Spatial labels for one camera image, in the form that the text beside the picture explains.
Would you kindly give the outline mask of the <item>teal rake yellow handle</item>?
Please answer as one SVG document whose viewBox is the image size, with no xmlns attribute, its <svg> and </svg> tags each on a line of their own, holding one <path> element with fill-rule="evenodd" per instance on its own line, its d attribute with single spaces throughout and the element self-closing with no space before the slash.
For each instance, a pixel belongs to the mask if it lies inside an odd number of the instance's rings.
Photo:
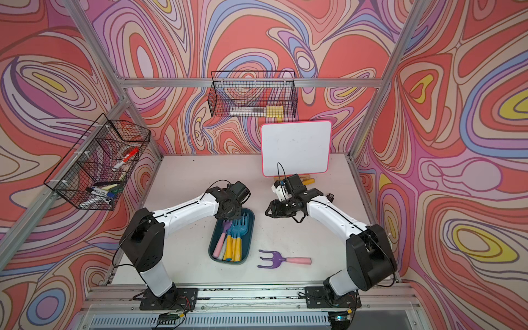
<svg viewBox="0 0 528 330">
<path fill-rule="evenodd" d="M 242 214 L 242 218 L 239 220 L 236 229 L 236 238 L 235 238 L 235 250 L 234 250 L 234 262 L 239 262 L 241 260 L 242 253 L 242 237 L 248 232 L 248 223 L 249 215 L 247 213 Z"/>
<path fill-rule="evenodd" d="M 227 236 L 227 239 L 226 239 L 226 244 L 225 244 L 225 254 L 224 254 L 224 261 L 230 261 L 230 251 L 231 251 L 231 247 L 230 247 L 230 241 L 231 241 L 231 234 L 228 234 Z"/>
<path fill-rule="evenodd" d="M 230 251 L 230 262 L 234 262 L 235 261 L 235 250 L 236 250 L 236 234 L 232 232 L 231 234 L 231 241 L 230 241 L 230 247 L 231 247 L 231 251 Z"/>
</svg>

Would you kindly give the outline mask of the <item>purple rake pink handle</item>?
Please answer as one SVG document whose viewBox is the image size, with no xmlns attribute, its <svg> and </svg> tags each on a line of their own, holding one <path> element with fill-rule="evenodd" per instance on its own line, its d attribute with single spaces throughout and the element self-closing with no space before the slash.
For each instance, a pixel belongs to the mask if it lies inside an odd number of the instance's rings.
<svg viewBox="0 0 528 330">
<path fill-rule="evenodd" d="M 312 259 L 307 257 L 283 257 L 278 251 L 271 250 L 259 250 L 262 254 L 260 256 L 261 261 L 269 262 L 269 265 L 258 265 L 257 268 L 261 269 L 276 269 L 279 268 L 283 263 L 292 263 L 298 265 L 311 265 Z"/>
</svg>

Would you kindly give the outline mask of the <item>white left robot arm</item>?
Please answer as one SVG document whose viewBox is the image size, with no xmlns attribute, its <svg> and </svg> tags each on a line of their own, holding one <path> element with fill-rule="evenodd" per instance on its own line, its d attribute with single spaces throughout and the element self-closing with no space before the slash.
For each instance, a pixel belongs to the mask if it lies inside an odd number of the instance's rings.
<svg viewBox="0 0 528 330">
<path fill-rule="evenodd" d="M 211 186 L 176 206 L 155 211 L 141 208 L 133 214 L 118 248 L 144 281 L 147 292 L 163 298 L 175 289 L 174 276 L 164 263 L 175 240 L 183 237 L 180 231 L 204 219 L 239 220 L 250 195 L 242 182 L 227 182 L 223 188 Z"/>
</svg>

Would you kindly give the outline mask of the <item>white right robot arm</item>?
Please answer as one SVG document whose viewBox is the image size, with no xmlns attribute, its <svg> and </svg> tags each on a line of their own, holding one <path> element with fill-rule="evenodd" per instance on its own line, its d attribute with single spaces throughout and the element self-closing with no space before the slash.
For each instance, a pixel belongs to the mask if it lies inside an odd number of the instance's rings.
<svg viewBox="0 0 528 330">
<path fill-rule="evenodd" d="M 275 181 L 272 192 L 277 198 L 269 203 L 266 216 L 292 218 L 297 224 L 311 217 L 345 242 L 346 268 L 324 281 L 328 295 L 366 292 L 395 274 L 397 263 L 382 226 L 354 219 L 334 205 L 331 193 L 307 188 L 297 174 Z"/>
</svg>

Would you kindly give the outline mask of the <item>pink framed whiteboard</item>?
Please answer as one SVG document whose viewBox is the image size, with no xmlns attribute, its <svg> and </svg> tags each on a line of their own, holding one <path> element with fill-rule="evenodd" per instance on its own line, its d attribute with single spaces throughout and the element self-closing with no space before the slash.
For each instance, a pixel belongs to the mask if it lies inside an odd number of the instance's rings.
<svg viewBox="0 0 528 330">
<path fill-rule="evenodd" d="M 273 177 L 325 173 L 329 167 L 332 124 L 329 121 L 284 122 L 261 127 L 262 173 Z"/>
</svg>

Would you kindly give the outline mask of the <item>yellow eraser in basket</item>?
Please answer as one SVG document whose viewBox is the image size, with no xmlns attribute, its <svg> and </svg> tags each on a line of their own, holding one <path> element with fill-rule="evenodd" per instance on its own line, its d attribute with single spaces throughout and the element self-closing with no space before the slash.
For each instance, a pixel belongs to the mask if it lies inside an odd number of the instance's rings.
<svg viewBox="0 0 528 330">
<path fill-rule="evenodd" d="M 268 105 L 265 108 L 265 117 L 266 118 L 283 118 L 284 117 L 284 107 L 283 106 L 273 106 Z"/>
</svg>

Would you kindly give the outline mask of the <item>red marker pen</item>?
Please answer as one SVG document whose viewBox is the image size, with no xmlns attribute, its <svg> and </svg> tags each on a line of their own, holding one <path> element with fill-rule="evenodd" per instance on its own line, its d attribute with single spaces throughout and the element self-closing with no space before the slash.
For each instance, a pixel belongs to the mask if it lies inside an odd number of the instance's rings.
<svg viewBox="0 0 528 330">
<path fill-rule="evenodd" d="M 133 158 L 135 158 L 135 156 L 138 154 L 138 152 L 139 152 L 139 148 L 133 148 L 132 150 L 130 150 L 128 152 L 128 154 L 125 155 L 125 157 L 121 161 L 119 161 L 117 164 L 115 164 L 112 169 L 115 170 L 115 171 L 120 169 L 128 161 L 130 161 Z"/>
</svg>

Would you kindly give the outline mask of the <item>green circuit board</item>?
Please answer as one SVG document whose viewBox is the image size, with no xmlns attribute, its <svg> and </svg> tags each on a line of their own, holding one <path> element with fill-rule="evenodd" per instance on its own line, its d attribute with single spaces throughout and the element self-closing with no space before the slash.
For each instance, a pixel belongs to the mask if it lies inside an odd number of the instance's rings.
<svg viewBox="0 0 528 330">
<path fill-rule="evenodd" d="M 184 318 L 186 315 L 184 313 L 163 313 L 158 316 L 157 324 L 158 325 L 175 325 L 179 322 L 181 318 Z"/>
</svg>

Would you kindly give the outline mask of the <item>blue marker pen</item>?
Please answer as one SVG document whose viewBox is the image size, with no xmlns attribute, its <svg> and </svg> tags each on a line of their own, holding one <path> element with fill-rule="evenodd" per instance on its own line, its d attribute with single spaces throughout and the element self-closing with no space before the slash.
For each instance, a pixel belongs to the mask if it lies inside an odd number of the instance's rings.
<svg viewBox="0 0 528 330">
<path fill-rule="evenodd" d="M 115 193 L 103 190 L 98 187 L 87 187 L 85 190 L 92 195 L 96 195 L 104 199 L 115 199 L 116 198 Z"/>
</svg>

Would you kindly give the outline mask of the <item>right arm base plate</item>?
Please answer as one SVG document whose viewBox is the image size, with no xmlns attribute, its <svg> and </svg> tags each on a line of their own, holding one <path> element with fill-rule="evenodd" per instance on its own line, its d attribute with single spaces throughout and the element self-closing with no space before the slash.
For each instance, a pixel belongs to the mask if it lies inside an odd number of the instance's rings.
<svg viewBox="0 0 528 330">
<path fill-rule="evenodd" d="M 306 301 L 308 309 L 358 309 L 362 303 L 357 291 L 351 291 L 343 296 L 334 294 L 329 288 L 323 286 L 307 286 L 300 293 Z"/>
</svg>

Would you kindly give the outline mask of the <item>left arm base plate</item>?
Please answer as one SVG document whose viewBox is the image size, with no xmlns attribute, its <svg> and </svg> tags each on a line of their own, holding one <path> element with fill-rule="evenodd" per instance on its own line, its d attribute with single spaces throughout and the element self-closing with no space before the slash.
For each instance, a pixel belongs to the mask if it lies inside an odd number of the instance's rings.
<svg viewBox="0 0 528 330">
<path fill-rule="evenodd" d="M 198 292 L 197 288 L 172 287 L 161 297 L 157 297 L 150 289 L 146 289 L 140 301 L 140 310 L 174 310 L 181 307 L 185 312 L 192 312 L 197 303 Z"/>
</svg>

